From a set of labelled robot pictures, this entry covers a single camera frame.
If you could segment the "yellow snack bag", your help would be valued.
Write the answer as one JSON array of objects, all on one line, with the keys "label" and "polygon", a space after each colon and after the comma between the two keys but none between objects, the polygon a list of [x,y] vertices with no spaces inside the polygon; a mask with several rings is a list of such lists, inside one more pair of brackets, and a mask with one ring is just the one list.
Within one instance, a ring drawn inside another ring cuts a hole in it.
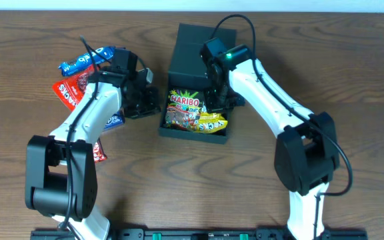
[{"label": "yellow snack bag", "polygon": [[220,113],[202,113],[195,124],[196,133],[216,133],[227,127],[228,120]]}]

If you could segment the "Haribo gummy bag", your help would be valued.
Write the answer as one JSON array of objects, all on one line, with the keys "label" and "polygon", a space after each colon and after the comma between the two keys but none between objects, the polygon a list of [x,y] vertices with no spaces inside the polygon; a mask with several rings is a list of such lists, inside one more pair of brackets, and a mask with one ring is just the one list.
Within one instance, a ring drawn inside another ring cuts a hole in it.
[{"label": "Haribo gummy bag", "polygon": [[204,104],[202,91],[172,88],[167,96],[163,126],[183,131],[196,131]]}]

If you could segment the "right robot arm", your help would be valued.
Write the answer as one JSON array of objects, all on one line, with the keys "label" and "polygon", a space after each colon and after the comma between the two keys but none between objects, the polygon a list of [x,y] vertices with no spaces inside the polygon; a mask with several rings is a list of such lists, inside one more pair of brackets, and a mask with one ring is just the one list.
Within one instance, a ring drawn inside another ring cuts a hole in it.
[{"label": "right robot arm", "polygon": [[274,168],[289,191],[288,231],[296,239],[320,237],[323,200],[339,166],[333,119],[291,98],[246,45],[228,49],[212,38],[200,56],[212,82],[204,93],[208,112],[230,111],[239,97],[258,112],[276,138]]}]

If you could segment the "black box with lid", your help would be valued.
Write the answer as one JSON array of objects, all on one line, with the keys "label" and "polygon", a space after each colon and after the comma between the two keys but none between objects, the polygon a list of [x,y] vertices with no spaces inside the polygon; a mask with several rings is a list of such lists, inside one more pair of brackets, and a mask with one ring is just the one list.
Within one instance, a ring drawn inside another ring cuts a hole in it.
[{"label": "black box with lid", "polygon": [[166,120],[172,116],[168,105],[171,100],[171,90],[191,90],[196,93],[200,104],[206,104],[204,91],[209,89],[211,81],[205,76],[206,66],[199,55],[203,43],[207,41],[213,28],[188,25],[181,23],[177,32],[177,40],[168,70],[168,87],[165,94],[165,106],[161,110],[159,134],[163,137],[202,141],[207,143],[224,144],[228,140],[227,129],[215,133],[194,133],[182,130],[180,127],[168,127]]}]

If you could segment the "red snack bag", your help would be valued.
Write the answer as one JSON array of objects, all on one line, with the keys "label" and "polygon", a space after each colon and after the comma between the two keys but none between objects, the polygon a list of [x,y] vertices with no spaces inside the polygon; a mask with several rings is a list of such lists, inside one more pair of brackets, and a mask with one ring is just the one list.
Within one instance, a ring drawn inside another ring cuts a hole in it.
[{"label": "red snack bag", "polygon": [[53,84],[53,92],[58,96],[61,102],[71,111],[73,111],[84,96],[88,76],[94,72],[93,66],[86,70],[66,77]]}]

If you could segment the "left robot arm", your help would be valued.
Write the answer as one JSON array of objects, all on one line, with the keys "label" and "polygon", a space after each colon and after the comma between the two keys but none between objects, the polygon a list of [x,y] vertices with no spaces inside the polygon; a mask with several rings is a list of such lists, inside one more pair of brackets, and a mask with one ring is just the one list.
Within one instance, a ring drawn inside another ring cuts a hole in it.
[{"label": "left robot arm", "polygon": [[107,239],[110,222],[95,202],[98,184],[93,147],[116,112],[138,119],[160,112],[151,70],[139,57],[116,48],[107,66],[89,76],[78,106],[48,136],[34,135],[26,148],[25,205],[58,221],[68,238]]}]

